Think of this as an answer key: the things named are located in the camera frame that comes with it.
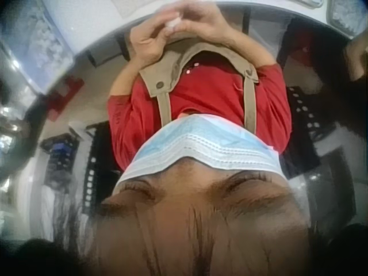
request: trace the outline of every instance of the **bag strap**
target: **bag strap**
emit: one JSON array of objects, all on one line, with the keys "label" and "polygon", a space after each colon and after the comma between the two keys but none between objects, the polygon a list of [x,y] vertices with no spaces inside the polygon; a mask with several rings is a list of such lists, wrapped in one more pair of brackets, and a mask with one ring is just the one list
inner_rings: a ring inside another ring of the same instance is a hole
[{"label": "bag strap", "polygon": [[255,99],[255,83],[247,75],[244,77],[244,127],[255,135],[257,126],[257,106]]},{"label": "bag strap", "polygon": [[161,127],[164,127],[171,122],[171,105],[170,97],[168,92],[161,93],[156,96],[157,102],[159,104]]}]

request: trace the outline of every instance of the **surgical mask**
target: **surgical mask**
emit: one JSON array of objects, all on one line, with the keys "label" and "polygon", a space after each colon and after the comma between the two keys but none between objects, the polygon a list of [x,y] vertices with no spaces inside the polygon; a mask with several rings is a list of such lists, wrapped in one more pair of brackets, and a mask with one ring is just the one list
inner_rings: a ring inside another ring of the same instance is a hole
[{"label": "surgical mask", "polygon": [[174,120],[146,141],[119,182],[158,173],[184,157],[221,170],[268,171],[285,177],[273,147],[224,118],[193,114]]}]

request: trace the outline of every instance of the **woman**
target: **woman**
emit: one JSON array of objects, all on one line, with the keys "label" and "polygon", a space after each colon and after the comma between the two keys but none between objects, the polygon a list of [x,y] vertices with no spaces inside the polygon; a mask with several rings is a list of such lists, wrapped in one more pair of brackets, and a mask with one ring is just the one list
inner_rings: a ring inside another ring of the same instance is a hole
[{"label": "woman", "polygon": [[[178,32],[200,39],[166,45]],[[291,118],[272,55],[215,4],[193,1],[133,28],[131,42],[108,103],[124,173],[96,218],[100,271],[303,273],[308,230],[278,161]]]}]

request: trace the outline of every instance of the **closed eye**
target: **closed eye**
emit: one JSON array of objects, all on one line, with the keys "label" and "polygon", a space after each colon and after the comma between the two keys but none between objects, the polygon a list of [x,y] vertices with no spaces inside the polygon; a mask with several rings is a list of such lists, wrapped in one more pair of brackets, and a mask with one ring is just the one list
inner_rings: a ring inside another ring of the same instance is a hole
[{"label": "closed eye", "polygon": [[242,171],[233,175],[226,181],[225,192],[229,194],[248,181],[272,182],[272,178],[266,172]]},{"label": "closed eye", "polygon": [[247,213],[259,210],[275,211],[294,201],[285,180],[273,173],[242,171],[211,188],[210,200],[216,209],[226,213]]}]

